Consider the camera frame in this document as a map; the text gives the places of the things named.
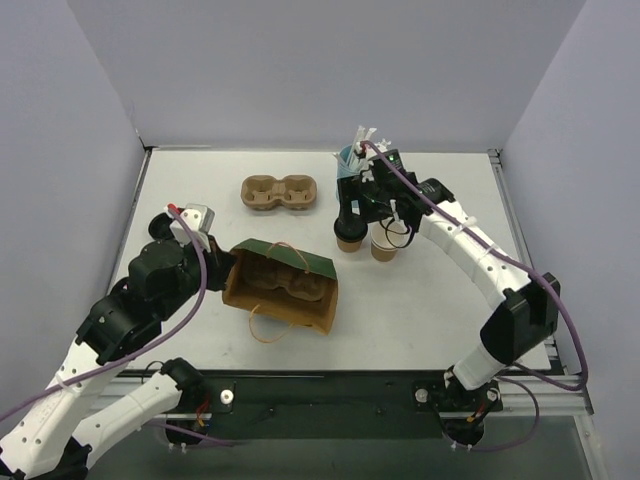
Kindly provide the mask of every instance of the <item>wall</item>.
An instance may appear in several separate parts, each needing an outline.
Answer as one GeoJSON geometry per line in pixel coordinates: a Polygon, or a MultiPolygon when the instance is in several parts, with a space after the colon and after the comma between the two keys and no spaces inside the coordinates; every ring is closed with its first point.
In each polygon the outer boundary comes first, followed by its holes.
{"type": "Polygon", "coordinates": [[[503,155],[533,260],[559,276],[582,334],[617,479],[640,472],[638,25],[637,1],[588,0],[503,155]]]}
{"type": "Polygon", "coordinates": [[[105,291],[144,152],[65,2],[2,2],[0,63],[4,411],[48,383],[105,291]]]}
{"type": "Polygon", "coordinates": [[[69,0],[147,145],[502,146],[584,0],[69,0]]]}

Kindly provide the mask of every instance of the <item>green and brown box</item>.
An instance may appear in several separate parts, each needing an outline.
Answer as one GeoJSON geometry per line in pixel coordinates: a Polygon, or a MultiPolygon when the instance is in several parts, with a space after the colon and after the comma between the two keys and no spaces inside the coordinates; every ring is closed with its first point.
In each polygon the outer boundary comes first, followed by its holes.
{"type": "Polygon", "coordinates": [[[331,259],[254,238],[231,253],[238,260],[222,293],[225,305],[247,311],[259,305],[258,314],[325,335],[331,331],[338,303],[338,277],[331,259]]]}

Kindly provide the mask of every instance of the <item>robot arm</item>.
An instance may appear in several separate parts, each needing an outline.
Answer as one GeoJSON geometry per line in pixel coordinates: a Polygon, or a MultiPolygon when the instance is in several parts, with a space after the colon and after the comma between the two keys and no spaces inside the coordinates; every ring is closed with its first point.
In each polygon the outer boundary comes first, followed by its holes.
{"type": "Polygon", "coordinates": [[[118,361],[158,337],[161,323],[199,290],[200,263],[183,224],[203,243],[207,289],[225,287],[235,257],[221,251],[207,234],[213,212],[187,205],[181,219],[165,222],[172,238],[144,247],[129,264],[129,276],[91,308],[47,389],[57,391],[38,400],[0,440],[0,475],[19,480],[84,478],[85,464],[93,465],[148,418],[175,407],[182,390],[200,381],[193,367],[175,359],[151,382],[83,420],[106,385],[126,367],[126,361],[118,361]],[[96,369],[101,371],[82,378],[96,369]]]}
{"type": "MultiPolygon", "coordinates": [[[[442,183],[433,178],[418,182],[413,172],[404,169],[397,150],[380,147],[381,154],[406,180],[492,246],[489,250],[483,248],[462,227],[424,204],[372,149],[356,152],[366,159],[363,170],[338,179],[340,212],[334,223],[337,238],[347,243],[359,242],[367,234],[367,224],[390,217],[401,220],[411,230],[407,244],[417,232],[433,241],[467,274],[493,310],[480,331],[480,344],[445,372],[449,395],[464,396],[485,385],[551,335],[557,328],[557,307],[526,273],[490,255],[490,250],[506,254],[465,213],[442,183]],[[352,210],[354,201],[358,202],[357,213],[352,210]]],[[[548,273],[544,277],[559,292],[557,280],[548,273]]]]}

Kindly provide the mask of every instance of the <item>white table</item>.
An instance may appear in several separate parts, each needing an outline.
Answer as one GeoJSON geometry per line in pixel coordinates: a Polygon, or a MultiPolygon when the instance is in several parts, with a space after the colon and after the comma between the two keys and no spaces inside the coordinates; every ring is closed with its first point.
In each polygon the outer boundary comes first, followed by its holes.
{"type": "MultiPolygon", "coordinates": [[[[480,227],[507,253],[516,255],[487,155],[401,152],[401,156],[419,180],[442,181],[467,213],[478,218],[480,227]]],[[[248,312],[227,307],[220,293],[208,292],[184,330],[128,368],[182,356],[199,369],[441,370],[465,356],[479,341],[479,329],[490,315],[480,292],[421,236],[387,264],[371,257],[368,239],[357,253],[341,252],[333,233],[338,212],[335,175],[331,152],[154,150],[115,278],[127,274],[129,261],[151,241],[147,226],[164,205],[201,203],[215,210],[211,233],[225,250],[254,237],[286,241],[332,258],[340,288],[338,309],[328,336],[295,328],[277,343],[265,345],[250,335],[248,312]],[[282,207],[261,213],[249,210],[240,200],[240,186],[247,176],[257,174],[311,175],[318,184],[315,207],[308,212],[282,207]]],[[[192,302],[165,322],[164,332],[192,302]]],[[[256,321],[256,330],[264,337],[284,328],[284,322],[256,321]]],[[[525,355],[523,362],[535,369],[550,367],[544,345],[525,355]]]]}

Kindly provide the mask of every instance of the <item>green box flap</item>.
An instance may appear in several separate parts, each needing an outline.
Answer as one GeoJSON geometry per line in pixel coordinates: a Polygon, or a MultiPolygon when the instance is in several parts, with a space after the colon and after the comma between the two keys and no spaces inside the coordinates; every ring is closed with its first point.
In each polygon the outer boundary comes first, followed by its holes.
{"type": "MultiPolygon", "coordinates": [[[[271,245],[273,244],[269,242],[249,238],[244,242],[240,242],[238,245],[233,247],[232,250],[248,250],[266,257],[267,250],[271,248],[271,245]]],[[[323,277],[328,277],[332,280],[338,279],[336,269],[333,266],[333,261],[330,258],[314,255],[313,253],[305,252],[303,250],[298,250],[298,252],[300,252],[305,260],[309,262],[309,271],[311,273],[322,275],[323,277]]],[[[302,261],[298,254],[289,247],[276,245],[269,252],[269,257],[299,270],[307,269],[307,265],[302,261]]]]}

